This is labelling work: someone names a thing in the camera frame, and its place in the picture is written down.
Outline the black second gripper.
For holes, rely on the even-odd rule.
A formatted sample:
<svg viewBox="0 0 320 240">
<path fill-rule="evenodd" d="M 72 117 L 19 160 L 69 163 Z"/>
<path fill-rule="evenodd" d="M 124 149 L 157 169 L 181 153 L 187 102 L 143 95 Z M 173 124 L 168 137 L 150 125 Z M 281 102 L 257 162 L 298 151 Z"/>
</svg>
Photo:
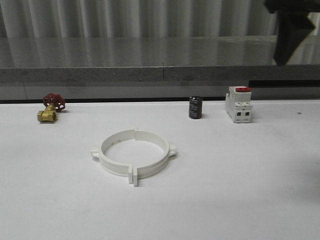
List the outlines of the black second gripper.
<svg viewBox="0 0 320 240">
<path fill-rule="evenodd" d="M 273 59 L 284 66 L 301 42 L 315 29 L 309 13 L 320 12 L 319 0 L 265 0 L 264 6 L 278 16 L 278 34 Z"/>
</svg>

